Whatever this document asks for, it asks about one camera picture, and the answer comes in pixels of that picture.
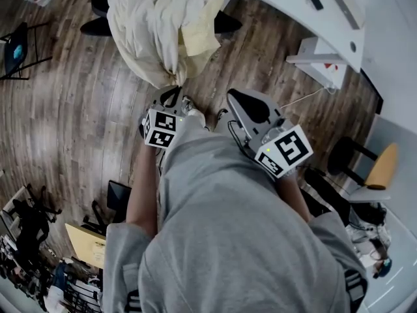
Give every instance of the white cable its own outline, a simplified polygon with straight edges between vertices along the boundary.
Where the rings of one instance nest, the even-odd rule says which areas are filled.
[[[318,92],[321,92],[323,89],[326,89],[326,90],[327,90],[327,93],[329,93],[330,95],[335,95],[335,94],[336,94],[336,92],[338,91],[338,89],[336,88],[336,86],[335,86],[335,84],[334,84],[333,75],[332,75],[332,74],[331,74],[331,73],[330,73],[327,69],[326,69],[326,71],[327,71],[327,74],[328,74],[328,78],[329,78],[329,79],[330,79],[330,81],[332,82],[332,88],[330,88],[330,89],[329,89],[329,87],[322,87],[322,88],[320,88],[320,89],[316,90],[315,92],[313,92],[313,93],[311,93],[311,94],[309,94],[309,95],[306,95],[306,96],[304,96],[304,97],[302,97],[302,98],[299,98],[298,100],[292,101],[292,102],[290,102],[290,103],[288,103],[288,104],[286,104],[286,105],[282,106],[280,109],[285,108],[285,107],[288,107],[288,106],[290,106],[291,104],[294,104],[294,103],[300,102],[301,100],[304,100],[305,98],[312,97],[313,95],[316,95]]]
[[[288,107],[288,106],[290,106],[291,104],[294,104],[294,103],[300,102],[301,100],[304,100],[305,98],[312,97],[313,95],[316,95],[318,92],[322,91],[323,89],[327,89],[328,93],[329,93],[329,94],[331,94],[331,95],[333,95],[333,94],[334,94],[334,93],[331,93],[331,92],[328,90],[328,88],[327,88],[327,87],[322,87],[322,88],[320,88],[320,89],[316,90],[315,92],[313,92],[313,93],[311,93],[311,94],[309,94],[309,95],[306,95],[306,96],[304,96],[304,97],[302,97],[302,98],[299,98],[299,99],[297,99],[297,100],[295,100],[295,101],[292,101],[292,102],[290,102],[290,103],[288,103],[288,104],[286,104],[286,105],[282,106],[280,109],[283,109],[283,108],[285,108],[285,107]]]

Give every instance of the cable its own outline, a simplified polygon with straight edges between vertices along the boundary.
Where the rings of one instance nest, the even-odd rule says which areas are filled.
[[[237,123],[237,122],[236,122],[236,121],[228,121],[228,122],[227,122],[227,127],[228,127],[229,132],[230,132],[230,134],[232,135],[233,139],[235,140],[235,143],[236,143],[236,144],[237,144],[237,146],[239,147],[240,152],[242,152],[242,154],[243,154],[246,158],[250,159],[251,161],[253,161],[254,163],[256,163],[256,164],[257,164],[257,162],[256,162],[253,158],[251,158],[251,157],[249,156],[249,154],[247,154],[247,152],[245,152],[245,150],[244,150],[244,148],[243,148],[243,145],[242,145],[242,143],[241,143],[241,142],[240,142],[240,140],[239,140],[239,137],[237,136],[237,134],[236,134],[235,130],[234,130],[234,129],[233,129],[233,127],[232,127],[232,123]]]
[[[318,92],[321,92],[323,89],[326,89],[326,90],[327,90],[327,93],[329,93],[330,95],[335,95],[335,94],[336,94],[336,92],[338,91],[337,89],[334,89],[334,92],[332,93],[332,92],[329,90],[329,88],[327,88],[327,87],[322,87],[322,88],[320,88],[320,89],[316,90],[315,92],[312,92],[311,94],[308,94],[308,95],[306,95],[306,96],[303,96],[303,97],[301,97],[301,98],[298,98],[297,100],[292,101],[292,102],[290,102],[290,103],[288,103],[288,104],[286,104],[286,105],[282,106],[280,109],[283,109],[283,108],[285,108],[285,107],[288,107],[288,106],[290,106],[291,104],[294,104],[294,103],[300,102],[300,101],[304,100],[305,98],[312,97],[313,95],[316,95]]]

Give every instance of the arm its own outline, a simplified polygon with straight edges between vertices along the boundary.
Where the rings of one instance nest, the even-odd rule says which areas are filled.
[[[155,148],[142,143],[136,158],[135,179],[130,193],[126,223],[141,227],[147,235],[157,233]]]
[[[278,196],[288,204],[306,222],[311,220],[311,214],[296,180],[296,174],[278,179],[275,184]]]

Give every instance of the black chair leg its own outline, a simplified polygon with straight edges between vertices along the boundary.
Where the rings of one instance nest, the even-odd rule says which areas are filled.
[[[98,203],[96,201],[93,201],[91,203],[91,208],[93,209],[94,215],[97,218],[97,222],[102,228],[105,228],[107,225],[104,223],[103,218],[100,216],[100,213],[98,212]]]
[[[45,193],[46,193],[46,186],[42,186],[42,188],[40,189],[40,197],[39,197],[39,202],[43,203],[45,199]]]
[[[33,33],[34,33],[34,37],[35,37],[35,55],[36,55],[36,61],[38,61],[39,60],[39,57],[38,57],[38,41],[36,39],[36,28],[33,28]]]
[[[7,34],[7,35],[2,36],[2,37],[0,37],[0,40],[2,40],[3,42],[8,43],[8,40],[10,39],[10,36],[11,36],[12,34],[13,34],[13,33],[10,33],[10,34]]]
[[[36,28],[39,28],[39,27],[44,27],[45,25],[48,25],[48,24],[50,24],[50,23],[45,22],[45,23],[41,23],[41,24],[32,25],[32,26],[28,27],[27,30],[36,29]]]
[[[375,153],[372,153],[369,149],[363,147],[362,145],[359,145],[356,142],[352,142],[352,147],[364,154],[365,156],[367,156],[368,158],[370,158],[371,160],[377,161],[378,156]]]
[[[88,225],[88,226],[90,226],[90,227],[92,227],[92,228],[94,228],[95,230],[98,230],[98,231],[101,231],[102,230],[102,227],[100,225],[95,224],[94,222],[90,222],[88,216],[85,216],[84,217],[83,223],[86,224],[86,225]]]
[[[31,199],[36,203],[38,201],[38,199],[35,197],[35,195],[32,192],[32,185],[31,184],[28,184],[26,186],[26,190],[29,193],[29,196],[31,197]]]
[[[358,183],[360,186],[365,185],[365,181],[363,178],[361,178],[358,174],[356,174],[354,171],[350,170],[348,167],[344,167],[342,169],[343,173],[345,173],[347,176],[349,176],[353,181]]]
[[[29,78],[15,78],[12,76],[2,76],[0,80],[29,80]]]
[[[44,212],[52,213],[53,215],[60,215],[63,211],[61,209],[58,209],[58,211],[50,209],[49,207],[42,206],[41,209]]]
[[[17,71],[21,71],[21,70],[24,70],[25,68],[29,68],[29,67],[44,63],[45,61],[48,61],[48,60],[51,60],[51,59],[52,59],[52,57],[48,57],[48,58],[45,58],[45,59],[41,59],[39,61],[35,61],[34,63],[28,64],[28,65],[25,65],[25,66],[19,68]]]

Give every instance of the sneaker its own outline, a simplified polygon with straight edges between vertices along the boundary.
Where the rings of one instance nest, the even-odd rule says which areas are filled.
[[[191,97],[184,95],[182,98],[181,111],[184,115],[188,115],[188,113],[193,109],[197,109],[193,100],[191,99]]]
[[[217,113],[217,123],[219,123],[220,119],[222,119],[222,117],[227,114],[229,112],[229,110],[222,108],[219,110],[219,112]]]

